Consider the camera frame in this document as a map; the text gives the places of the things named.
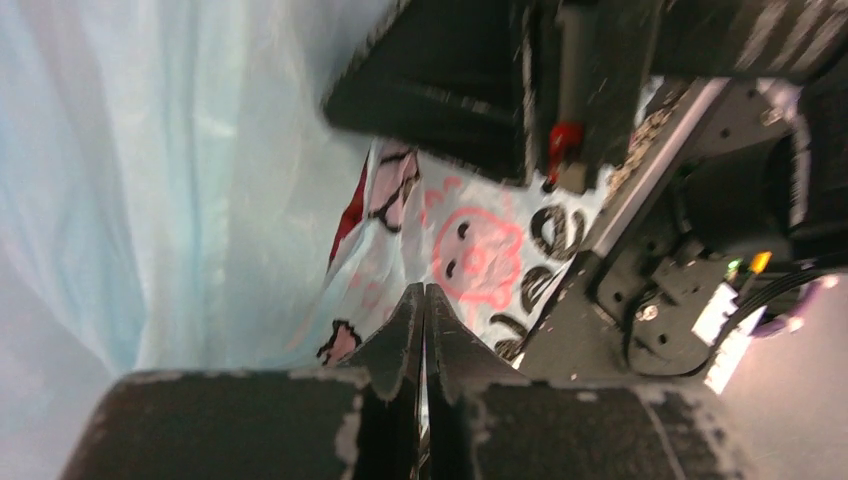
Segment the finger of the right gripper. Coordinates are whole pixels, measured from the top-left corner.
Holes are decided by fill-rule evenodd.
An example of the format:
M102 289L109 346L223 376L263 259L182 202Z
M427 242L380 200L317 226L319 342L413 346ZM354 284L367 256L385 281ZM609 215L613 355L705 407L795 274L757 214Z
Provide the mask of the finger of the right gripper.
M322 100L338 129L397 140L487 179L529 184L531 7L392 1Z

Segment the light blue plastic bag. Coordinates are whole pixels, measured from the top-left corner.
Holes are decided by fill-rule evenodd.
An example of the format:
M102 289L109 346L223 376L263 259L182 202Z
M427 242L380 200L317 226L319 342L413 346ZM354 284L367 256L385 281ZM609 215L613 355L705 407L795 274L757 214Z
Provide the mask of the light blue plastic bag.
M317 365L369 337L481 221L454 306L513 364L560 278L530 221L602 193L498 186L329 128L323 88L385 1L1 5L1 475L54 479L147 369ZM362 222L328 258L368 162Z

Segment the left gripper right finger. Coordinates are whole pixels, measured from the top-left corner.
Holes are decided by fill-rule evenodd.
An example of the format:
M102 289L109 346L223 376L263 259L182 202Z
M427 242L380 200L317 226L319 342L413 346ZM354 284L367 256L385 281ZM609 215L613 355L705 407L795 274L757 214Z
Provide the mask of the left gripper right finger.
M437 284L425 287L424 347L432 479L476 479L475 447L486 438L475 425L477 395L491 385L528 386L458 318Z

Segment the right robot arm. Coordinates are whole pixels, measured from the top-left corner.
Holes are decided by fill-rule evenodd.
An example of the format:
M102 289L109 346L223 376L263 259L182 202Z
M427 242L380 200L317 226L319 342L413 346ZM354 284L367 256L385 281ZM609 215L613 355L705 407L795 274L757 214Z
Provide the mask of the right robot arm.
M603 280L762 251L847 264L843 1L397 1L323 103L336 128L584 194L539 248Z

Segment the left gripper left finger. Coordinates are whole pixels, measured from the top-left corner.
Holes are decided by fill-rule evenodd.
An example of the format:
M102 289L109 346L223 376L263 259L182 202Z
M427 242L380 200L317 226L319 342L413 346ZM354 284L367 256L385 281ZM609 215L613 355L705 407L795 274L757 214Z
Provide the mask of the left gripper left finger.
M420 444L424 285L408 286L387 322L345 358L370 377L360 409L355 479L414 479Z

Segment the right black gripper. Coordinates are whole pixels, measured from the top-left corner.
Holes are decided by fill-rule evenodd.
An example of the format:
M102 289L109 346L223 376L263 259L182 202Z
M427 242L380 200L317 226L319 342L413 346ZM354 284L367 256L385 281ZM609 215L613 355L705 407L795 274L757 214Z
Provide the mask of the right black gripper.
M537 11L541 166L576 194L625 159L649 71L805 84L847 54L845 1L669 1L657 45L653 1L540 1Z

